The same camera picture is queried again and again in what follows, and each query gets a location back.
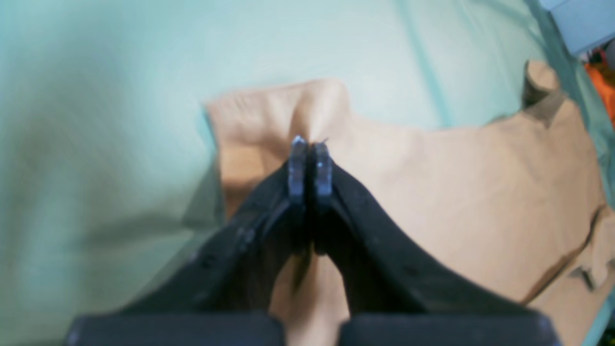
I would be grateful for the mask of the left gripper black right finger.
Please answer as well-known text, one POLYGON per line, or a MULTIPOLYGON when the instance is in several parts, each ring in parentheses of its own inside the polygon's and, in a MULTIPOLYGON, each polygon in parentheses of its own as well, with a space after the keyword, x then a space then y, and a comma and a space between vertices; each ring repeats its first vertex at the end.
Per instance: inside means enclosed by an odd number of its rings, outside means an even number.
POLYGON ((310 147, 310 236, 343 278, 340 346, 559 346, 549 318, 466 280, 412 241, 372 194, 310 147))

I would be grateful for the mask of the image left gripper black left finger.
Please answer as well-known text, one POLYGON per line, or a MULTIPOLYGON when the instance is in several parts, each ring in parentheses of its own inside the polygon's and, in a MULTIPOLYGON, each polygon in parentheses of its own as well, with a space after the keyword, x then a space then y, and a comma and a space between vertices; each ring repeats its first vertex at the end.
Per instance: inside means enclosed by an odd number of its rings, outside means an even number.
POLYGON ((114 313, 77 318, 69 346, 283 346, 267 313, 278 273, 305 245, 309 144, 296 136, 288 160, 231 220, 151 293, 114 313))

